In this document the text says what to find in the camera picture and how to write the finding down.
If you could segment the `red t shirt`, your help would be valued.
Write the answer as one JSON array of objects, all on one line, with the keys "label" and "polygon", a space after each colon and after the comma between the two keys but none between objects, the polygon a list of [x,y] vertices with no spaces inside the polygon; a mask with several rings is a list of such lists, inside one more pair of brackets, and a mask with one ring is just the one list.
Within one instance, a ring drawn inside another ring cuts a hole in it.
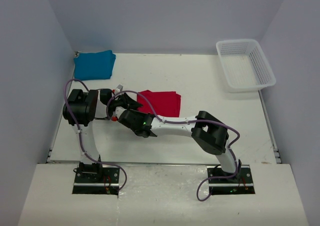
[{"label": "red t shirt", "polygon": [[177,94],[176,91],[152,92],[145,90],[139,93],[148,99],[157,115],[164,117],[180,116],[181,95]]}]

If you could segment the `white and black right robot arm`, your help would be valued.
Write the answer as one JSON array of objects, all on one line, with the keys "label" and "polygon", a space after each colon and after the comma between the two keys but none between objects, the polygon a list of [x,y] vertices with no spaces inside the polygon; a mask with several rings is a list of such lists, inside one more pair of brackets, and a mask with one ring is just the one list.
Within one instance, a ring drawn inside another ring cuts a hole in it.
[{"label": "white and black right robot arm", "polygon": [[239,132],[206,111],[186,118],[164,117],[132,109],[116,109],[114,115],[120,124],[139,137],[173,135],[192,138],[204,152],[218,159],[222,169],[218,179],[235,182],[241,176],[240,162],[231,149],[240,138]]}]

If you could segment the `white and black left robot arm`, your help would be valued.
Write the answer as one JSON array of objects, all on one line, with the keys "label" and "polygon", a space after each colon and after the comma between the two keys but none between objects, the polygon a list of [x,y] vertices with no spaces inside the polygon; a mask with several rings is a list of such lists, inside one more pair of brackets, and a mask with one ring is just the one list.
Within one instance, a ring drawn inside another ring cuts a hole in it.
[{"label": "white and black left robot arm", "polygon": [[121,166],[101,161],[93,135],[93,121],[98,119],[96,117],[97,104],[98,101],[101,101],[103,105],[106,105],[106,112],[101,120],[110,120],[117,107],[137,115],[141,114],[138,108],[143,105],[130,98],[127,93],[113,99],[114,95],[111,89],[89,90],[87,93],[81,89],[73,89],[68,97],[64,97],[65,105],[62,115],[73,127],[80,146],[80,163],[74,170],[76,179],[82,177],[92,182],[99,182],[103,177],[107,177],[107,169],[103,167],[104,165],[108,165],[111,169],[118,168],[126,175]]}]

